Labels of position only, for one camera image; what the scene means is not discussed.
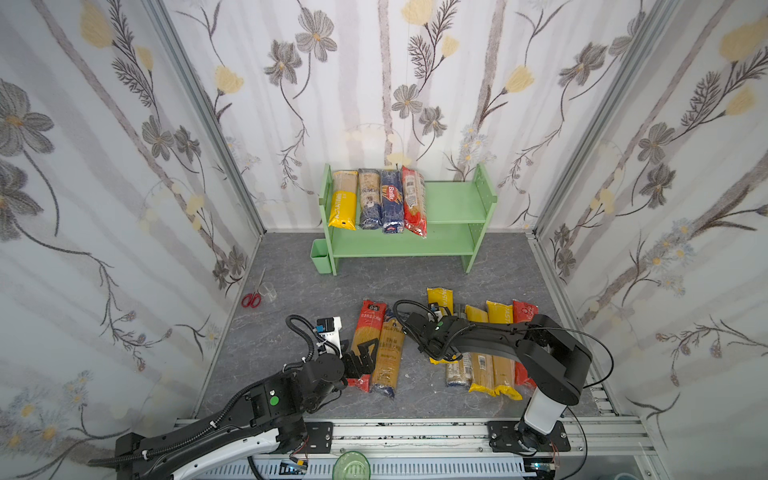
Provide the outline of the blue Barilla spaghetti box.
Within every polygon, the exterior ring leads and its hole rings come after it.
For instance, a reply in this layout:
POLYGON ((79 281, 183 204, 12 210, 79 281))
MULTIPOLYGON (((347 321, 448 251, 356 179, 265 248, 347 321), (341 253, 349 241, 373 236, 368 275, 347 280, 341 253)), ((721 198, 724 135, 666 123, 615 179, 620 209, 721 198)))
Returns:
POLYGON ((380 175, 382 230, 400 234, 404 230, 403 187, 398 170, 384 170, 380 175))

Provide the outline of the yellow label spaghetti bag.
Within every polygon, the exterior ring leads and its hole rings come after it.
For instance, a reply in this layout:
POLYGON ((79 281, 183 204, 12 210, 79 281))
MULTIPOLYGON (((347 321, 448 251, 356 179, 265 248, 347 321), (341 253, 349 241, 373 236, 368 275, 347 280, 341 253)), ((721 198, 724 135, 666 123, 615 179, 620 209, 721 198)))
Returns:
POLYGON ((354 231, 356 229, 358 172, 342 170, 332 173, 332 197, 329 225, 354 231))

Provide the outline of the blue portrait spaghetti bag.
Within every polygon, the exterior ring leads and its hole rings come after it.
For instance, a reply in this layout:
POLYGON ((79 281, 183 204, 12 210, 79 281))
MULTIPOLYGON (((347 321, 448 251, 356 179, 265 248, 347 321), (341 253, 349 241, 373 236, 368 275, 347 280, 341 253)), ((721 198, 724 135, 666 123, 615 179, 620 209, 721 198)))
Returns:
POLYGON ((376 230, 382 225, 380 173, 375 169, 358 171, 360 201, 359 226, 363 230, 376 230))

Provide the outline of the red white-label spaghetti bag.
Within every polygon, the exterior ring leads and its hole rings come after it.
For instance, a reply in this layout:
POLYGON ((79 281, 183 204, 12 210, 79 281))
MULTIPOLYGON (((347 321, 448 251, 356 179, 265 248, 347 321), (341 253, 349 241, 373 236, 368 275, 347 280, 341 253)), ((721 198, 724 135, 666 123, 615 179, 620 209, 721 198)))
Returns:
POLYGON ((404 195, 404 225, 407 230, 426 238, 427 213, 426 213, 426 187, 421 173, 403 167, 401 180, 404 195))

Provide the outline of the yellow Pastatime spaghetti bag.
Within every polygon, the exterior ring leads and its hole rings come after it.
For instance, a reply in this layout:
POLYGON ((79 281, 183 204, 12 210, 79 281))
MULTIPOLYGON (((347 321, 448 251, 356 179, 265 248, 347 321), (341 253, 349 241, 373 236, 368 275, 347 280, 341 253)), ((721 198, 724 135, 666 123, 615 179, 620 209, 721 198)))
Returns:
POLYGON ((427 301, 430 311, 437 319, 454 313, 454 297, 450 289, 428 288, 427 301))

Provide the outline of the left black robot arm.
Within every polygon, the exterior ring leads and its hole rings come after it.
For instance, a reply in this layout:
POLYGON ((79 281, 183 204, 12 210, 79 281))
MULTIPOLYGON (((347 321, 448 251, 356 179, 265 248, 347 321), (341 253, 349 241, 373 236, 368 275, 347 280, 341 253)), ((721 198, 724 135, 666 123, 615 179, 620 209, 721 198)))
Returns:
POLYGON ((190 479, 208 469, 258 452, 299 450, 309 439, 305 415, 341 393, 349 380, 373 372, 378 343, 358 352, 326 338, 322 327, 291 314, 286 326, 307 344, 307 355, 235 393, 218 412, 172 432, 117 439, 111 458, 88 461, 120 479, 190 479))

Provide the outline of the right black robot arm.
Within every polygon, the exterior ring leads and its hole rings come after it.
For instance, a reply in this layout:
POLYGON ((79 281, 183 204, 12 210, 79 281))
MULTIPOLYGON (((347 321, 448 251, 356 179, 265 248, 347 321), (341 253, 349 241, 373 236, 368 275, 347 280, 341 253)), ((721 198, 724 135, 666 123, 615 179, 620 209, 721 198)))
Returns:
POLYGON ((480 323, 460 316, 439 317, 427 306, 408 299, 392 306, 406 335, 429 358, 454 362, 465 354, 504 357, 522 364, 536 388, 524 414, 505 432, 490 434, 490 446, 533 456, 552 450, 563 412, 580 402, 593 355, 574 337, 574 329, 537 314, 522 323, 480 323))

